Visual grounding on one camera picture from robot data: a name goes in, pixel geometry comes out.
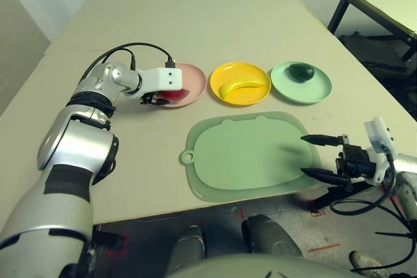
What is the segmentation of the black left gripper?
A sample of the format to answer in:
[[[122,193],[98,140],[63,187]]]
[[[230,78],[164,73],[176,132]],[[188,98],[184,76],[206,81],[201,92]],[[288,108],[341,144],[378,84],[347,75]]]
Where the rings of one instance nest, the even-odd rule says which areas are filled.
[[[141,97],[141,104],[147,105],[167,105],[168,100],[159,98],[159,92],[148,92]]]

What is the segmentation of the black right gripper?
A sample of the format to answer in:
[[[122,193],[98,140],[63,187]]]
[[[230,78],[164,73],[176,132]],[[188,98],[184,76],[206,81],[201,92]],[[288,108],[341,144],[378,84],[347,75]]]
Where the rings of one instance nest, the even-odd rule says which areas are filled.
[[[343,188],[345,191],[352,190],[350,178],[373,178],[375,174],[375,162],[372,162],[366,150],[360,146],[351,145],[347,135],[329,136],[321,134],[304,135],[301,140],[312,145],[339,146],[341,152],[336,159],[337,174],[320,168],[301,168],[300,170],[320,182],[332,184]]]

